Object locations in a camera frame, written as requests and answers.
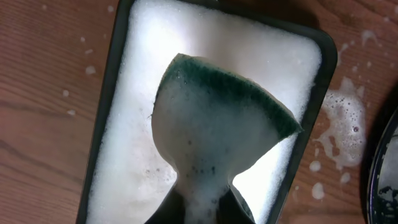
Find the white foam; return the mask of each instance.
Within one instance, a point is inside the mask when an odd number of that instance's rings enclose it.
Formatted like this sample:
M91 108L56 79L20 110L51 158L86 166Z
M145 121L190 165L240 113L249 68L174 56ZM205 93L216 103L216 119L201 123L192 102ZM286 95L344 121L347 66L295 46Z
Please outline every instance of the white foam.
M319 155L319 148L316 148L315 149L315 157L318 157L318 155Z
M86 67L86 75L92 75L92 74L94 74L96 71L95 71L95 67L94 66L92 66L92 65L90 65L90 66L87 66Z
M341 49L337 52L337 66L341 65L341 55L345 50L347 50L349 45L347 43L343 43Z
M321 169L321 163L319 161L312 161L310 164L310 170L312 172L318 172Z
M350 179L351 179L351 175L349 174L349 172L345 172L343 175L341 175L340 183L347 184Z
M293 191L293 200L294 200L294 202L295 203L297 203L297 202L299 202L299 199L298 199L298 197L297 197L297 191L299 190L299 187L298 186L296 186L295 188L294 188L294 191Z
M75 111L75 110L68 110L67 113L68 113L70 116L75 116L75 115L76 115L76 111Z
M316 183L312 187L312 197L317 200L321 200L324 198L324 196L325 192L323 191L323 185L321 183Z
M321 61L312 40L171 0L136 1L127 39L88 223L144 223L175 182L176 173L154 146L150 115L160 79L177 53L206 57L254 80L299 121ZM258 223L268 217L294 141L280 142L233 181Z
M68 97L68 96L69 96L69 91L68 91L68 90L63 90L63 91L62 91L62 95L63 95L64 97Z
M370 38L370 39L373 39L374 42L375 42L378 46L382 47L382 45L378 43L376 35L375 35L374 32L371 31L371 30L364 30L364 31L362 31L361 37L362 37L362 46L363 46L363 47L365 46L365 44L366 44L366 42L368 41L369 38Z
M91 54L91 53L93 53L93 52L94 52L93 49L88 49L88 50L85 51L85 54Z
M364 89L355 89L353 82L343 77L340 89L328 90L323 100L322 109L330 120L330 127L314 141L322 143L325 154L336 162L339 170L356 166L362 159L366 144L363 94ZM336 156L331 137L340 152Z
M113 11L114 11L113 6L108 6L108 12L113 12Z

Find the tray rim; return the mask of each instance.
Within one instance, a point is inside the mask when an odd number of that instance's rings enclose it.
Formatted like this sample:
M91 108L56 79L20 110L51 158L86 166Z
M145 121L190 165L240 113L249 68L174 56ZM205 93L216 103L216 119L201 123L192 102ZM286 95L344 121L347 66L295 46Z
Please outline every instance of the tray rim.
M382 136L380 138L379 144L377 145L375 156L370 168L371 174L368 180L368 199L366 203L367 215L368 215L368 223L379 223L378 222L378 214L376 214L376 208L379 203L377 202L378 198L378 187L379 187L379 179L378 175L380 174L382 165L383 165L383 157L388 150L388 144L390 143L396 129L398 129L398 107L395 109L392 114L387 126L385 127Z
M83 188L81 191L80 203L78 207L78 214L76 216L76 224L86 223L88 197L90 194L91 183L93 181L96 160L100 151L102 136L105 131L106 121L112 105L114 91L116 89L116 82L119 76L119 68L122 63L125 41L128 31L128 19L130 9L136 0L120 0L116 10L116 18L111 37L111 44L109 46L108 58L103 77L103 83L99 96L99 103L96 112L95 126L91 138L90 152L88 155L88 162L86 166L85 178ZM292 153L289 157L285 177L280 183L277 196L274 204L269 212L266 224L277 223L280 213L283 209L285 200L289 194L295 173L299 168L301 158L307 146L309 137L312 132L313 125L318 117L326 91L334 74L337 64L337 49L333 39L324 31L306 27L299 24L294 24L279 19L267 17L265 15L251 12L249 9L229 5L225 2L216 2L209 0L178 0L191 4L197 4L215 9L227 14L237 15L258 21L267 26L275 27L285 30L290 33L305 36L312 39L320 48L322 55L322 62L318 73L315 76L315 86L312 87L310 98L308 100L307 109L304 112L301 125L304 132L300 133L294 143Z

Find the black tray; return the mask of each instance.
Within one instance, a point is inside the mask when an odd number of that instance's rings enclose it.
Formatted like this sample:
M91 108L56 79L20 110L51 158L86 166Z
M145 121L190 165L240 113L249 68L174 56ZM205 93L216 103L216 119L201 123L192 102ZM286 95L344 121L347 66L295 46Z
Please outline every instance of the black tray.
M108 60L104 73L103 85L99 97L99 104L97 109L96 121L94 126L94 133L91 142L90 155L88 158L86 177L81 193L80 206L76 218L77 224L86 223L88 196L90 192L91 182L93 181L93 174L95 164L100 150L102 136L105 130L106 120L111 109L112 99L116 87L116 80L118 79L119 67L123 56L124 43L127 37L128 20L132 4L135 0L120 0L116 19L113 28L111 39L111 46L108 53ZM304 113L301 125L304 132L300 133L292 150L289 163L286 170L286 175L278 190L276 200L270 210L267 223L276 223L279 218L280 211L284 205L286 196L289 192L290 186L294 179L295 173L299 167L300 160L303 156L308 139L312 132L313 125L318 116L323 98L329 87L330 80L335 71L337 63L337 50L332 38L321 30L312 29L309 27L285 22L278 19L273 19L251 11L242 9L241 7L233 7L223 2L209 1L209 0L184 0L184 2L193 3L205 6L211 9L217 9L227 14L234 14L237 16L246 17L254 21L259 21L265 25L286 30L288 32L302 35L314 40L322 53L322 63L320 65L318 74L315 77L315 86L311 89L310 99L308 101L307 110Z

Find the sponge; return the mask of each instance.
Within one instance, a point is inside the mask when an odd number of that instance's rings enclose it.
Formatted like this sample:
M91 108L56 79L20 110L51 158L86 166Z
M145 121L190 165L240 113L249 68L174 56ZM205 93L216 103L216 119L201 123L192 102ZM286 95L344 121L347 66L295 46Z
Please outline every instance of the sponge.
M292 113L256 83L184 54L167 68L152 114L156 148L178 174L170 194L183 198L186 224L238 220L220 217L233 178L300 131Z

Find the wooden table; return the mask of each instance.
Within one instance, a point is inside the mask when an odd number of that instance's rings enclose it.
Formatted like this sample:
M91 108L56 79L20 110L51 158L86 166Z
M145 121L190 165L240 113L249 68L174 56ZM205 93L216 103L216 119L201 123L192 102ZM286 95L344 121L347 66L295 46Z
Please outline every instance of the wooden table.
M338 49L349 44L330 88L337 89L343 77L365 87L370 133L398 81L398 1L286 0L272 1L272 7L260 0L241 2L283 19L311 15L309 25L329 33ZM0 223L74 222L117 3L0 0ZM363 47L363 30L372 30L378 44L369 40ZM87 75L90 66L95 73ZM328 125L321 112L280 223L364 223L359 167L344 168L351 180L341 185L341 171L312 141ZM316 147L322 169L310 172ZM317 182L324 186L322 200L312 197Z

